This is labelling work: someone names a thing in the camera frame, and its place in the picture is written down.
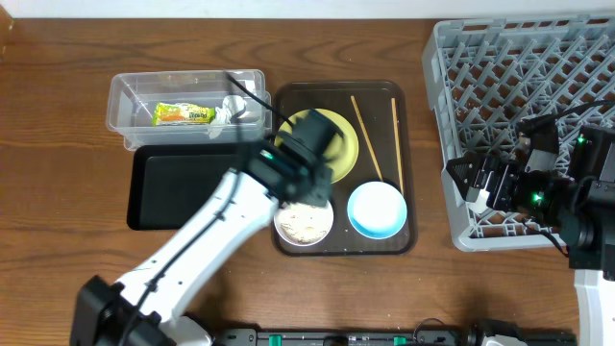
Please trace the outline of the white tissue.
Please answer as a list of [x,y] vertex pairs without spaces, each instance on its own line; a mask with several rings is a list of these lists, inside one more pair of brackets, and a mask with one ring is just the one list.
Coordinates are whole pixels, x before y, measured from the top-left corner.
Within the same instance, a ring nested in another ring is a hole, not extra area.
[[219,137],[222,132],[231,126],[247,108],[246,101],[239,95],[228,95],[223,99],[222,107],[215,109],[215,117],[209,123],[208,135],[210,139]]

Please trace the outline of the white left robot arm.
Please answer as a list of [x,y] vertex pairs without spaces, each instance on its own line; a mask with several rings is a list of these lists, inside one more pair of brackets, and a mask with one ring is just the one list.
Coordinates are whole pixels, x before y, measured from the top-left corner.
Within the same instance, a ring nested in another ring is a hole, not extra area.
[[72,345],[210,345],[211,336],[185,316],[195,295],[280,205],[324,206],[332,171],[324,154],[341,130],[311,110],[267,139],[243,142],[207,202],[154,255],[107,284],[93,276],[78,292]]

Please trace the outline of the yellow plate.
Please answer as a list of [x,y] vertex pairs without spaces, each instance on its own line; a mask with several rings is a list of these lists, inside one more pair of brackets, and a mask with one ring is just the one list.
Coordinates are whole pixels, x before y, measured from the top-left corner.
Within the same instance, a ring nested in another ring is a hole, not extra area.
[[337,133],[321,155],[321,160],[302,146],[299,147],[298,154],[290,151],[288,146],[291,144],[284,141],[290,139],[293,129],[286,122],[279,127],[274,145],[307,169],[314,168],[315,164],[324,163],[332,171],[331,182],[336,184],[344,179],[357,163],[359,154],[357,132],[349,120],[335,111],[321,108],[314,109],[314,111],[327,117],[337,127]]

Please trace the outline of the light blue bowl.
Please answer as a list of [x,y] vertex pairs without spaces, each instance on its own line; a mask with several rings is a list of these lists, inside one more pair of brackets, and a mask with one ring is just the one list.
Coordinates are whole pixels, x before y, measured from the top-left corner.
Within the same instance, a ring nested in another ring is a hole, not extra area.
[[358,186],[348,199],[346,212],[359,234],[375,240],[396,235],[407,220],[403,194],[385,182],[368,182]]

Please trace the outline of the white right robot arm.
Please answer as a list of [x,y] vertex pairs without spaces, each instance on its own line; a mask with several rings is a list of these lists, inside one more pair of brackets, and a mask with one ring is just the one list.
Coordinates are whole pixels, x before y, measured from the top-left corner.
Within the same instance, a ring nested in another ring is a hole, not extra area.
[[575,272],[581,345],[614,342],[614,131],[580,128],[566,177],[468,153],[445,170],[466,202],[520,212],[556,227],[551,239]]

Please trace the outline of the white bowl with food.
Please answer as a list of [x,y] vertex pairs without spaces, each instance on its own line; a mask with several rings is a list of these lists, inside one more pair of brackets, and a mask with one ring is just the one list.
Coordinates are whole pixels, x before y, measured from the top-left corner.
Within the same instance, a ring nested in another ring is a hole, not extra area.
[[274,217],[278,235],[295,246],[311,246],[322,241],[331,231],[334,221],[332,204],[315,207],[294,203],[284,205]]

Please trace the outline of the green yellow snack wrapper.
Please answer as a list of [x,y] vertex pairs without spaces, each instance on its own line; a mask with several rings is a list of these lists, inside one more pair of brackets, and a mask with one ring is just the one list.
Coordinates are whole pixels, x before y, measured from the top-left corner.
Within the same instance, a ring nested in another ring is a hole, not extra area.
[[215,116],[216,111],[212,108],[189,103],[157,103],[152,125],[209,124]]

